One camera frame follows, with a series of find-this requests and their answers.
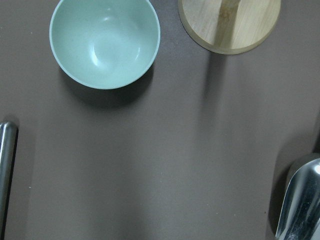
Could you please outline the mint green bowl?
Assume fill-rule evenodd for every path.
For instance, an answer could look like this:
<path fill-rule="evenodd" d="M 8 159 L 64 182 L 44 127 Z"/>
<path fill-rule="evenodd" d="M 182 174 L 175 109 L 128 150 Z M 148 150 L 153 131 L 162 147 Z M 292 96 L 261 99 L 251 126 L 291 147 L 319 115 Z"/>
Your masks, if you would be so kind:
<path fill-rule="evenodd" d="M 159 18 L 148 0 L 61 0 L 49 25 L 59 67 L 98 90 L 141 78 L 154 63 L 160 41 Z"/>

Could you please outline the steel muddler black tip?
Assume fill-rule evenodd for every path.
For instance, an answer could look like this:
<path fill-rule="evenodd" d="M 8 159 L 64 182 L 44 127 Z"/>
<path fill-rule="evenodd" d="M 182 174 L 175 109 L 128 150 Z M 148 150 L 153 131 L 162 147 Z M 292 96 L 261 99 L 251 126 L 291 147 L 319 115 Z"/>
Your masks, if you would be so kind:
<path fill-rule="evenodd" d="M 0 123 L 0 239 L 4 239 L 18 128 L 11 121 Z"/>

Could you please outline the wooden glass rack stand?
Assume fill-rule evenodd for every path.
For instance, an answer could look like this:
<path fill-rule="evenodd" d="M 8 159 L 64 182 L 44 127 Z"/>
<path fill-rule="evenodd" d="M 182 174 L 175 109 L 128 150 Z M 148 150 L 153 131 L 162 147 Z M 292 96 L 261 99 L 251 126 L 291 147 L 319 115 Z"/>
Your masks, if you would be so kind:
<path fill-rule="evenodd" d="M 281 0 L 180 0 L 188 35 L 203 48 L 236 55 L 259 46 L 275 28 Z"/>

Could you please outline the steel ice scoop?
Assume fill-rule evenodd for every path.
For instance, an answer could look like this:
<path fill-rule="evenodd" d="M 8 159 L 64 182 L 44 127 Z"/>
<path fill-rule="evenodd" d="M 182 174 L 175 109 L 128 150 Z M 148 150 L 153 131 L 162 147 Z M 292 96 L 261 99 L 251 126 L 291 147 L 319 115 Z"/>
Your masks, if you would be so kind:
<path fill-rule="evenodd" d="M 292 165 L 275 234 L 277 240 L 320 238 L 320 157 Z"/>

